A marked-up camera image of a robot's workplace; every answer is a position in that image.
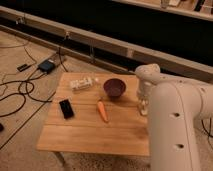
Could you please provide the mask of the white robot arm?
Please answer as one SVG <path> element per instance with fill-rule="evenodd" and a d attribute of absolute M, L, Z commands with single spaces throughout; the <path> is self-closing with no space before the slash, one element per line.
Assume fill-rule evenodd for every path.
<path fill-rule="evenodd" d="M 213 84 L 141 65 L 137 96 L 148 118 L 151 171 L 201 171 L 195 119 L 213 117 Z"/>

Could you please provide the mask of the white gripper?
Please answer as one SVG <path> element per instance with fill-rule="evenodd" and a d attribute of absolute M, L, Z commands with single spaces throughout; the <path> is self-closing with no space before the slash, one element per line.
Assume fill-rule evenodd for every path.
<path fill-rule="evenodd" d="M 148 114 L 148 101 L 152 89 L 152 84 L 147 81 L 141 81 L 137 90 L 137 97 L 139 100 L 138 109 L 142 116 Z"/>

